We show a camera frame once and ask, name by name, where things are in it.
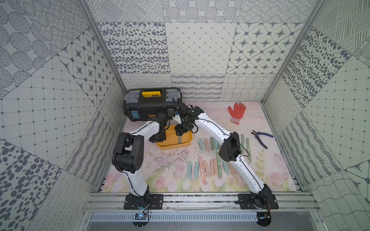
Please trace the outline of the yellow plastic storage tray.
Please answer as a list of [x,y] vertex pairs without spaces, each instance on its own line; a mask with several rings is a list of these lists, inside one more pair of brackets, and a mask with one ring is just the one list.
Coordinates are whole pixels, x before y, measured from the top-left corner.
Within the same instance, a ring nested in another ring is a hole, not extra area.
[[178,136],[175,133],[175,125],[171,125],[166,130],[166,140],[163,142],[158,142],[156,145],[162,150],[178,149],[191,145],[193,140],[193,135],[189,131],[182,136],[182,144],[178,144]]

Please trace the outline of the mint glossy folding knife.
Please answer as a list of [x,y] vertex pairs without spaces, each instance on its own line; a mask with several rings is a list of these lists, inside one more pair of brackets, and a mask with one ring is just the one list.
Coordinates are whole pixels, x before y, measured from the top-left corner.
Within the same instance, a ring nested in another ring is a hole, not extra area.
[[198,144],[199,144],[199,148],[201,149],[201,151],[204,152],[205,151],[205,145],[204,145],[203,139],[198,138]]

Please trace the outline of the sage green fruit knife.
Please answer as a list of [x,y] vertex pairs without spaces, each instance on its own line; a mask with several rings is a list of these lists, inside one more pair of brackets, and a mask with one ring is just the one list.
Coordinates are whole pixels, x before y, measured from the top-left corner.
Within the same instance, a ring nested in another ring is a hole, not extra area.
[[215,150],[215,143],[214,143],[214,138],[213,137],[210,138],[210,148],[211,148],[212,151]]

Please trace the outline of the teal lettered fruit knife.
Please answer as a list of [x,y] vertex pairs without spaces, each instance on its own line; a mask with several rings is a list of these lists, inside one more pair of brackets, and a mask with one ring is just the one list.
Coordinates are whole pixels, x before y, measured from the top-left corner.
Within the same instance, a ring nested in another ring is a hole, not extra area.
[[216,139],[214,139],[214,148],[216,151],[218,150],[218,142]]

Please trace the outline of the long coral fruit knife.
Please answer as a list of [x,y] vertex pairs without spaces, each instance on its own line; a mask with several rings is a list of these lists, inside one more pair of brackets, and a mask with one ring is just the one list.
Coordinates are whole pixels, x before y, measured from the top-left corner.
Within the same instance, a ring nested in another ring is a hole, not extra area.
[[207,183],[206,183],[206,179],[205,179],[204,164],[203,164],[202,157],[199,157],[199,169],[200,169],[201,180],[202,180],[203,184],[206,185]]

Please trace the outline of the pink folding fruit knife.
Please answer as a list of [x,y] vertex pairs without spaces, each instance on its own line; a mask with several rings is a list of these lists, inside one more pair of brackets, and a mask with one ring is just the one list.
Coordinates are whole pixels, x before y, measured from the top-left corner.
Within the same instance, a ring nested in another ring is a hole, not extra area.
[[208,162],[203,160],[203,168],[204,168],[204,171],[205,171],[205,174],[207,177],[210,177],[210,170],[209,170],[209,166],[208,166]]

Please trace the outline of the teal folding fruit knife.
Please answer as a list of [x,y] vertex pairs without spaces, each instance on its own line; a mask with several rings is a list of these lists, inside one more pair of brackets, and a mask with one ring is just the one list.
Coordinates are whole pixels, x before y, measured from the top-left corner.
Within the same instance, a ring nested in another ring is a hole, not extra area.
[[228,163],[224,160],[222,160],[222,163],[223,163],[223,167],[224,167],[224,170],[225,170],[225,173],[226,174],[229,174],[229,166],[228,166]]

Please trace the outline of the green folding fruit knife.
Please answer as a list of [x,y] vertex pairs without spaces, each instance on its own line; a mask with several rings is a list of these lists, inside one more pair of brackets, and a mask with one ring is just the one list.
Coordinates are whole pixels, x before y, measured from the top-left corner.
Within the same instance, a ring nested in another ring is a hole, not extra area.
[[221,179],[222,178],[222,166],[221,166],[221,158],[218,152],[216,152],[216,160],[217,160],[218,178]]

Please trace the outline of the light green knife handle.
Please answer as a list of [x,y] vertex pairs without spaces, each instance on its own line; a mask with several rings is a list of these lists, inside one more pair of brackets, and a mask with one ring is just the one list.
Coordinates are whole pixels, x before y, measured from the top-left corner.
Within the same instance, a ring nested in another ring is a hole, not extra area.
[[241,154],[243,155],[244,154],[244,134],[241,134],[240,135],[241,137],[240,137],[240,150],[241,150]]

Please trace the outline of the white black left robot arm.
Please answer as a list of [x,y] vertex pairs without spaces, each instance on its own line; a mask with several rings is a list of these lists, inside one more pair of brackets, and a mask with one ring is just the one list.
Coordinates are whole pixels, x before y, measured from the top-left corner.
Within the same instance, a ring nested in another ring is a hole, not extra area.
[[117,171],[126,175],[130,183],[130,194],[135,198],[146,198],[149,188],[143,179],[140,168],[144,161],[145,142],[153,138],[155,142],[165,140],[165,128],[169,117],[160,113],[157,118],[131,132],[118,135],[112,156],[112,164]]

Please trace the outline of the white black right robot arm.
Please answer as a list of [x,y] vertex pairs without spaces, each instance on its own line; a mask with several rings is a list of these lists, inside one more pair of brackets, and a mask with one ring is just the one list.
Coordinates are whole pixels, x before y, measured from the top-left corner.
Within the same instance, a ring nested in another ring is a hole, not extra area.
[[188,107],[172,98],[176,108],[177,115],[175,120],[178,125],[175,126],[177,136],[181,136],[194,127],[201,128],[215,138],[219,145],[219,156],[225,162],[229,162],[245,180],[254,203],[257,208],[267,205],[272,198],[273,193],[270,188],[254,173],[241,153],[240,137],[237,132],[230,132],[216,122],[214,122],[201,108]]

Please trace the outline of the black Deli toolbox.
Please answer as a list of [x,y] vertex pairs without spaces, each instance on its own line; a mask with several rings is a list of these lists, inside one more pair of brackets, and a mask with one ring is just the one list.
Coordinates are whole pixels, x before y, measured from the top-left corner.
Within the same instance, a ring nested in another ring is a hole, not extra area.
[[172,118],[176,111],[173,102],[182,103],[179,88],[135,89],[126,93],[123,111],[132,122],[153,120],[161,113]]

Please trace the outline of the red work glove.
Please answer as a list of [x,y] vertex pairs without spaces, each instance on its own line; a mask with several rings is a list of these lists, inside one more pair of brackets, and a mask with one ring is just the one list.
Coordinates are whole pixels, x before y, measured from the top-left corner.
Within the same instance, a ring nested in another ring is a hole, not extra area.
[[228,111],[231,115],[230,121],[235,124],[240,124],[240,120],[243,118],[245,110],[246,106],[241,102],[235,103],[233,108],[229,106]]

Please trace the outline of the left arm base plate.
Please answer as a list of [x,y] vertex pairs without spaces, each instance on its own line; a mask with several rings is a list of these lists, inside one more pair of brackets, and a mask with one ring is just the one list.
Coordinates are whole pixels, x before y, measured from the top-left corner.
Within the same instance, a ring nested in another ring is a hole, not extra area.
[[163,194],[149,194],[146,196],[135,196],[129,194],[125,197],[124,210],[152,209],[161,210],[163,206]]

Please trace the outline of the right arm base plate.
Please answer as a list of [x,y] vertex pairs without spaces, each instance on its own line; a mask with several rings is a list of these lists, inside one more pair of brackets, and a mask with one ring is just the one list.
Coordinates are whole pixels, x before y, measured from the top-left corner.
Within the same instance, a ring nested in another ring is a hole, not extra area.
[[268,195],[267,198],[252,193],[238,194],[238,204],[241,209],[279,209],[274,194]]

